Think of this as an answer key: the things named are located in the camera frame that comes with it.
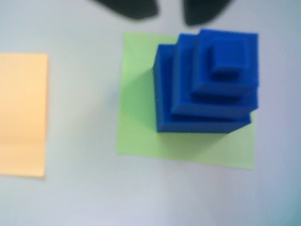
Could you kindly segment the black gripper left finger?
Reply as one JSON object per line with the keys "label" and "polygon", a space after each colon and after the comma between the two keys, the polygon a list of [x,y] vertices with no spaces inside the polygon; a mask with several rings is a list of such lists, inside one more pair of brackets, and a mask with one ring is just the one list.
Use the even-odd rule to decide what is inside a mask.
{"label": "black gripper left finger", "polygon": [[155,0],[93,0],[93,2],[130,19],[145,19],[158,14]]}

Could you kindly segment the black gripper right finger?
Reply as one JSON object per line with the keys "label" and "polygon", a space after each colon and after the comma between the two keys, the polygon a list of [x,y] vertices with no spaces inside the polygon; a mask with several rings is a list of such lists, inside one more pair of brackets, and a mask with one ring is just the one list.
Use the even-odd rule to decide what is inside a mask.
{"label": "black gripper right finger", "polygon": [[232,0],[184,0],[184,21],[188,26],[206,24],[218,17],[232,2]]}

